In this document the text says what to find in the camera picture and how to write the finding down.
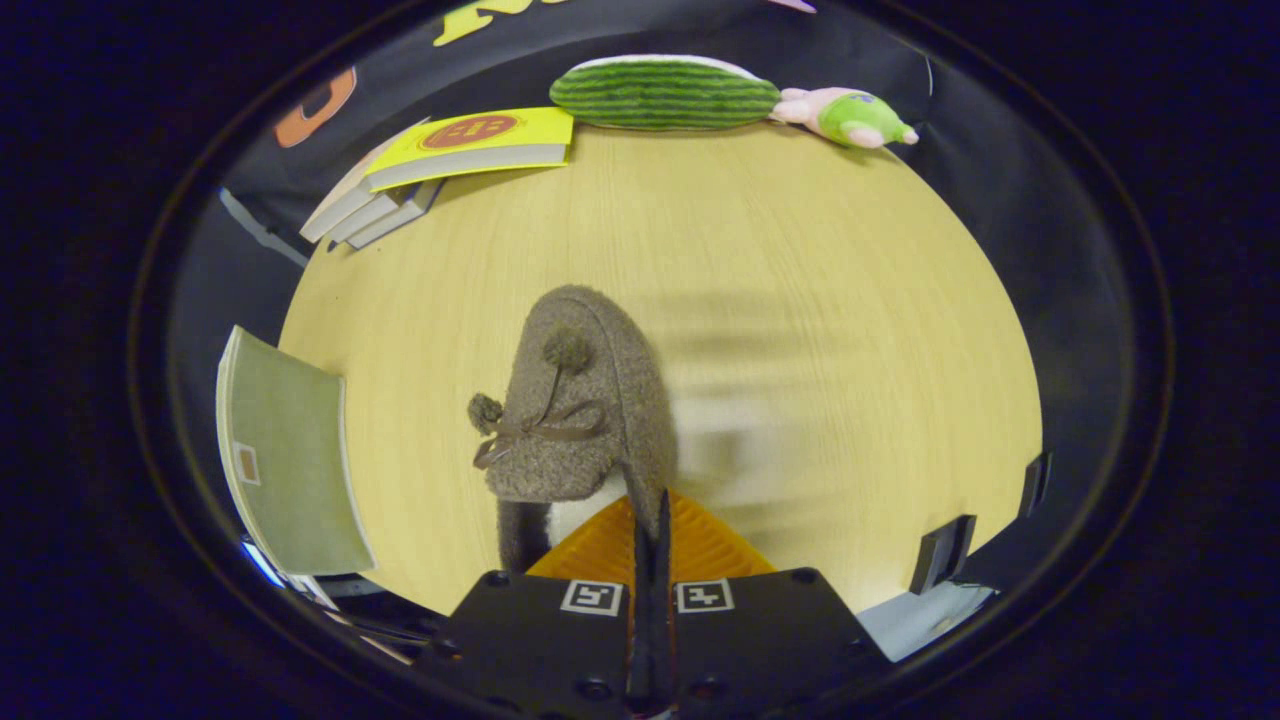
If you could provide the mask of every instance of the plush slipper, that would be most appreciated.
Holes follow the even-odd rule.
[[[506,404],[476,395],[467,411],[493,434],[475,466],[498,496],[506,569],[545,552],[548,503],[590,497],[613,468],[636,523],[657,536],[676,433],[653,351],[609,299],[577,286],[544,295],[525,320]]]

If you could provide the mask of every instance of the light wood tabletop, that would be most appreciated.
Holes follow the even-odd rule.
[[[653,342],[673,487],[855,612],[905,592],[922,534],[974,514],[975,550],[1014,519],[1041,451],[1030,352],[914,172],[764,123],[580,126],[568,167],[451,178],[426,217],[306,268],[280,348],[347,378],[371,580],[452,612],[498,566],[466,405],[506,395],[526,313],[566,283]]]

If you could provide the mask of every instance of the plush cucumber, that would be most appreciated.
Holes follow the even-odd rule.
[[[635,129],[721,129],[763,120],[778,88],[696,55],[620,55],[582,63],[552,85],[552,102],[584,123]]]

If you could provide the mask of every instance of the green book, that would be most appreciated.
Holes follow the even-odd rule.
[[[374,569],[347,469],[343,378],[237,325],[216,392],[227,483],[268,560],[292,575]]]

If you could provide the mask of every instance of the plush toy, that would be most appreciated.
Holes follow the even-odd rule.
[[[573,67],[550,97],[593,126],[669,131],[763,120],[781,95],[772,82],[710,58],[618,55]]]
[[[879,97],[861,90],[824,87],[782,91],[769,118],[803,123],[810,131],[846,146],[881,147],[887,142],[915,145],[920,137]]]

